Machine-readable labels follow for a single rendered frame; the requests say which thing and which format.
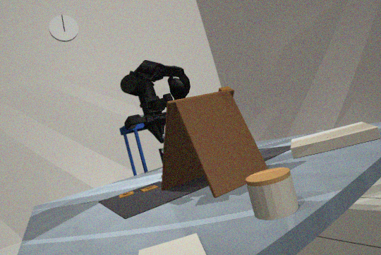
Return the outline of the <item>grey cylindrical container with tan lid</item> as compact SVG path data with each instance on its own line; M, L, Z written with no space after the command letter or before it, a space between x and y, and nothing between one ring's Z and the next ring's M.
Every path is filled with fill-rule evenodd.
M290 169L278 167L246 178L255 217L277 220L298 210L298 199Z

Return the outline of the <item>beige rectangular block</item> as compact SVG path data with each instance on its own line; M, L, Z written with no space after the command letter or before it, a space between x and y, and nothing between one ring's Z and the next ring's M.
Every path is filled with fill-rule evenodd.
M377 126L359 122L338 129L291 139L290 149L293 158L300 158L380 138Z

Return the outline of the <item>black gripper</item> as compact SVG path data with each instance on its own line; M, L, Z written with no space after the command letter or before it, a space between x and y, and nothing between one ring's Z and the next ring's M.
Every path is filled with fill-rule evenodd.
M145 109L145 98L149 98L150 100L154 100L155 94L145 95L140 98L140 107L142 107L142 111L144 116L141 117L139 114L129 116L127 120L124 122L124 126L126 130L135 129L137 124L144 124L144 129L147 129L160 143L164 142L162 138L162 134L164 134L164 126L166 123L166 113L162 112L163 109L160 110L152 110L150 114L147 113ZM159 117L158 117L159 116Z

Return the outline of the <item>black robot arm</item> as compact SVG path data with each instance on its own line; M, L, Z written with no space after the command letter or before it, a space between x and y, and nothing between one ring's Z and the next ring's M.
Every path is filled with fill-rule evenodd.
M171 94L165 94L160 99L158 96L154 96L154 100L145 98L145 109L148 114L152 110L164 110L167 107L167 101L171 101L173 98L175 100L186 98L191 88L189 78L179 66L164 66L144 60L134 72L130 71L129 75L121 80L121 89L123 92L138 96L140 99L145 95L156 94L153 82L163 79L164 76L169 76L168 84Z

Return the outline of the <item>brown board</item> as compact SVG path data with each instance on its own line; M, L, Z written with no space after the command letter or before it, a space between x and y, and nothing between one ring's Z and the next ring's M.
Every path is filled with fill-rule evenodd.
M162 191L205 175L217 198L268 170L229 86L167 101L162 138Z

